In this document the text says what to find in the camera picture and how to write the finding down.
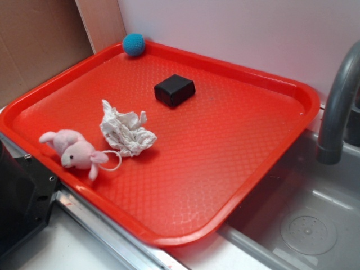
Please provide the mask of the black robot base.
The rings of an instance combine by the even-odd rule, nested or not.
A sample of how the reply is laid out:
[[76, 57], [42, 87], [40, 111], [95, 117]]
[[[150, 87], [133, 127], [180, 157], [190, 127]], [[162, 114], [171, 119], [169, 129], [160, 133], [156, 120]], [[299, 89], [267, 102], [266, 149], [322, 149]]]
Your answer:
[[13, 157], [1, 144], [1, 259], [43, 230], [58, 177], [34, 157]]

